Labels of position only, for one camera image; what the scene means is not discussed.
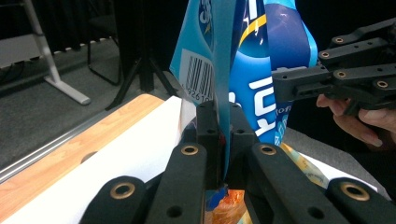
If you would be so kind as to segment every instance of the human hand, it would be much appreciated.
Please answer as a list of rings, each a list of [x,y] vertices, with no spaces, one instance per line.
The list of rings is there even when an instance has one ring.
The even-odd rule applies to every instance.
[[[344,115],[348,104],[348,100],[331,100],[323,94],[317,99],[317,106],[329,107],[333,113],[335,123],[345,132],[374,147],[389,149],[390,146],[394,149],[396,143],[396,110],[361,109],[358,115],[359,119],[357,119],[353,116]],[[381,128],[385,132],[376,133],[365,124]]]

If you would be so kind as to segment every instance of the wooden table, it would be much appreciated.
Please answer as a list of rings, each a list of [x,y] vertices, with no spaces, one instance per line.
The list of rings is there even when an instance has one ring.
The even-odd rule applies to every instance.
[[[142,94],[0,185],[0,223],[163,103]]]

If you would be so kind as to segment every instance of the barcode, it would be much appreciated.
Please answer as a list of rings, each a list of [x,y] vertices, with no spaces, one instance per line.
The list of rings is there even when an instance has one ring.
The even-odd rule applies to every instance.
[[[192,100],[200,104],[213,99],[214,71],[205,57],[183,50],[180,84]]]

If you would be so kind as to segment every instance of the tripod leg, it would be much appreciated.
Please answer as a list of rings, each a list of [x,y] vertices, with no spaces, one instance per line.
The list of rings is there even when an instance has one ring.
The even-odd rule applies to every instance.
[[[175,89],[172,87],[171,83],[169,80],[166,78],[165,74],[163,73],[163,70],[161,70],[160,66],[157,64],[154,58],[149,58],[149,61],[151,63],[151,66],[153,67],[155,74],[157,77],[160,79],[161,83],[165,87],[165,89],[168,91],[169,95],[174,95],[177,96],[177,93]]]
[[[140,58],[134,63],[134,66],[131,69],[131,72],[128,74],[128,76],[125,78],[125,81],[122,83],[119,92],[117,93],[116,98],[114,98],[113,102],[106,108],[106,110],[110,110],[117,105],[120,105],[123,98],[126,95],[126,92],[128,91],[129,87],[132,84],[132,81],[134,80],[134,77],[137,75],[137,71],[140,68],[142,59]]]

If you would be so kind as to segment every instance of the gray floor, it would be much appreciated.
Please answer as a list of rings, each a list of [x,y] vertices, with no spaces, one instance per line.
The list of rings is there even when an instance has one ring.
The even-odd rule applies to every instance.
[[[116,78],[119,58],[114,43],[110,40],[95,43],[92,51],[95,68]],[[42,81],[42,77],[48,74],[44,60],[25,63],[22,71],[25,79],[39,77],[41,82],[0,98],[0,170],[103,113],[113,101],[120,86],[112,86],[91,73],[86,57],[86,47],[83,47],[81,51],[56,53],[54,60],[62,80],[92,99],[89,105],[80,105]],[[141,93],[138,83],[137,78],[125,102]],[[0,93],[6,92],[12,85],[0,86]],[[168,97],[158,78],[155,78],[154,86],[152,94],[163,99]]]

